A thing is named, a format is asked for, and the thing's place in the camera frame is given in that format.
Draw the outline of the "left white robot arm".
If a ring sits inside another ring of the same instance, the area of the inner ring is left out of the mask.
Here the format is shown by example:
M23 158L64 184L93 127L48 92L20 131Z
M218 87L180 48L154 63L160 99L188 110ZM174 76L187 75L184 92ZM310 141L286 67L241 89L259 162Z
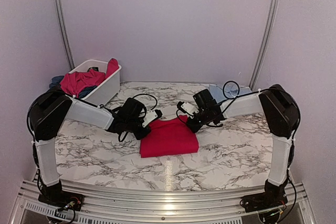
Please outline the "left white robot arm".
M33 136L33 153L39 171L38 187L43 196L54 205L66 202L66 193L59 179L55 141L66 120L93 125L118 135L119 142L132 133L137 140L146 137L149 124L162 113L146 106L136 98L128 98L122 106L108 109L75 98L59 87L53 87L41 94L27 113L27 127Z

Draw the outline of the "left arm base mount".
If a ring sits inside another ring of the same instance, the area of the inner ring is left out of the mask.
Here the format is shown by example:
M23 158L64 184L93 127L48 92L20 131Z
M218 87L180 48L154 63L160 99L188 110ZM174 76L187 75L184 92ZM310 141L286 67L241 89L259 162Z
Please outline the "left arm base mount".
M40 194L38 201L58 207L59 211L73 209L80 211L84 195L68 191L51 191Z

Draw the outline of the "light blue button shirt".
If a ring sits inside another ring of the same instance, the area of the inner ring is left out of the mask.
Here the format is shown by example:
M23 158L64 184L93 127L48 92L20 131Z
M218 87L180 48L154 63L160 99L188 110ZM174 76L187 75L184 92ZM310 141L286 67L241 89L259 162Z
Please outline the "light blue button shirt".
M246 86L238 86L234 83L229 83L224 87L223 91L222 85L210 84L208 89L212 97L216 100L217 103L225 101L227 99L231 99L236 95L243 95L251 93L251 89Z

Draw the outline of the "red t-shirt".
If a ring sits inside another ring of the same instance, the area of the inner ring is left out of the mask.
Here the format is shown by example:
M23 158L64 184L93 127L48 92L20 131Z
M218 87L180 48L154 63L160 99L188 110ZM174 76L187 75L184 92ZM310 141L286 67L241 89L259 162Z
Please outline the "red t-shirt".
M182 155L198 152L196 134L186 125L187 116L150 123L151 133L140 142L142 158Z

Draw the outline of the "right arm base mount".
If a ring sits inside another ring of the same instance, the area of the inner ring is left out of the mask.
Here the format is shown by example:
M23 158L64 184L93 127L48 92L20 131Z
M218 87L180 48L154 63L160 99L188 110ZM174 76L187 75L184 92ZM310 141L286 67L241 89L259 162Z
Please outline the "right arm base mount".
M243 196L240 200L240 206L244 208L245 212L261 211L269 208L286 205L288 199L285 194L279 197L267 196L266 193L258 193Z

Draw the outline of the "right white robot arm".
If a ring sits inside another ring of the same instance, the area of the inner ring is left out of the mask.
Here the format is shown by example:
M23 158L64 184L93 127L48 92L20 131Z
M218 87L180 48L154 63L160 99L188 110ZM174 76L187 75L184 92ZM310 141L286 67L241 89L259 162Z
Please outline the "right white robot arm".
M295 152L295 134L301 122L300 109L293 97L279 84L248 94L237 94L216 102L205 89L193 96L195 105L179 102L178 109L188 115L186 125L196 133L202 126L236 116L262 113L272 134L271 168L266 184L284 186Z

